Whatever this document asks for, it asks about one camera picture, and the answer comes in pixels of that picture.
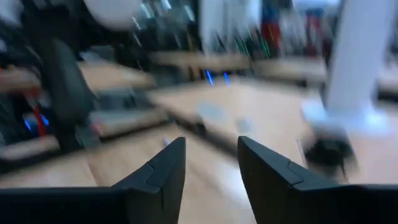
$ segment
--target red strap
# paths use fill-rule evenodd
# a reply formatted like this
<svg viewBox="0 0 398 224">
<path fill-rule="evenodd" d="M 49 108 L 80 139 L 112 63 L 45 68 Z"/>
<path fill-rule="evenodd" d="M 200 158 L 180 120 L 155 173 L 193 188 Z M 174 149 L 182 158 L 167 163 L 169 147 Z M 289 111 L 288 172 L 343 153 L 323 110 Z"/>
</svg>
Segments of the red strap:
<svg viewBox="0 0 398 224">
<path fill-rule="evenodd" d="M 35 106 L 35 108 L 33 109 L 33 112 L 35 114 L 35 118 L 36 118 L 36 121 L 38 124 L 37 128 L 39 130 L 39 136 L 43 137 L 43 136 L 45 136 L 45 126 L 44 126 L 44 122 L 42 119 L 42 115 L 40 114 L 39 107 Z"/>
</svg>

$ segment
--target wall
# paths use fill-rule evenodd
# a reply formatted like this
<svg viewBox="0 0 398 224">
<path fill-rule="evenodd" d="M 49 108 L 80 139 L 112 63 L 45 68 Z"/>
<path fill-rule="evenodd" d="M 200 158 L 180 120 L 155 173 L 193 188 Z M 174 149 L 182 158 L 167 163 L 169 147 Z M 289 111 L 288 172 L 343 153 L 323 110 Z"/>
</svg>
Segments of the wall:
<svg viewBox="0 0 398 224">
<path fill-rule="evenodd" d="M 247 25 L 260 26 L 261 6 L 261 0 L 201 0 L 200 35 L 203 50 L 208 52 L 211 49 L 215 33 L 221 37 L 231 37 L 234 30 L 245 33 Z M 224 24 L 224 16 L 228 18 L 227 24 Z"/>
</svg>

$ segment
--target white column base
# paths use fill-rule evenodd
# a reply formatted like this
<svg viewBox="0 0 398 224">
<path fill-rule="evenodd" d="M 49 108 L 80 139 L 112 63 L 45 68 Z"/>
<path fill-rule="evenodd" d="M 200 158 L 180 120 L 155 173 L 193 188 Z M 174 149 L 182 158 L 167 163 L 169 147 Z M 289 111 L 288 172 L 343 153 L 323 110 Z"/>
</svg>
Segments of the white column base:
<svg viewBox="0 0 398 224">
<path fill-rule="evenodd" d="M 325 130 L 345 130 L 349 133 L 384 136 L 391 132 L 387 114 L 373 107 L 364 108 L 361 114 L 331 114 L 321 99 L 312 99 L 302 106 L 304 118 L 314 127 Z"/>
</svg>

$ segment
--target white pillar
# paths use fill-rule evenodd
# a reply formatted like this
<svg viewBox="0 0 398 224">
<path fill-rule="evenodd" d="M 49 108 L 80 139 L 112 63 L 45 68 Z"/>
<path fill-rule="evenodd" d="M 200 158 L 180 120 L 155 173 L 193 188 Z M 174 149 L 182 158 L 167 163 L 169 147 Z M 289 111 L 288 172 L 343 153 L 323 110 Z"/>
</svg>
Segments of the white pillar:
<svg viewBox="0 0 398 224">
<path fill-rule="evenodd" d="M 385 67 L 396 0 L 343 4 L 325 95 L 304 104 L 303 113 L 314 126 L 385 133 L 386 116 L 374 109 L 373 99 Z"/>
</svg>

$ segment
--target blue light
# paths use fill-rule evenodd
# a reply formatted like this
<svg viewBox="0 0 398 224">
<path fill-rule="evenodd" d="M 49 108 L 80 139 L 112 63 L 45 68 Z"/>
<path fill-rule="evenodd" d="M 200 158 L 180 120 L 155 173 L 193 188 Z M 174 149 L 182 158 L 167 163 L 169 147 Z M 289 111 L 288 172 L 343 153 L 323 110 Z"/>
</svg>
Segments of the blue light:
<svg viewBox="0 0 398 224">
<path fill-rule="evenodd" d="M 226 72 L 224 72 L 224 79 L 227 85 L 229 85 L 229 78 L 228 78 L 228 74 Z"/>
<path fill-rule="evenodd" d="M 42 115 L 42 120 L 44 122 L 44 125 L 49 125 L 49 121 L 45 118 L 44 115 Z"/>
<path fill-rule="evenodd" d="M 211 85 L 214 85 L 214 83 L 213 83 L 213 77 L 211 76 L 209 70 L 206 70 L 206 76 L 207 76 L 207 79 L 209 79 L 210 84 L 211 84 Z"/>
<path fill-rule="evenodd" d="M 25 125 L 26 125 L 27 129 L 29 129 L 29 131 L 31 131 L 32 128 L 30 128 L 30 124 L 26 120 L 24 122 L 25 122 Z"/>
</svg>

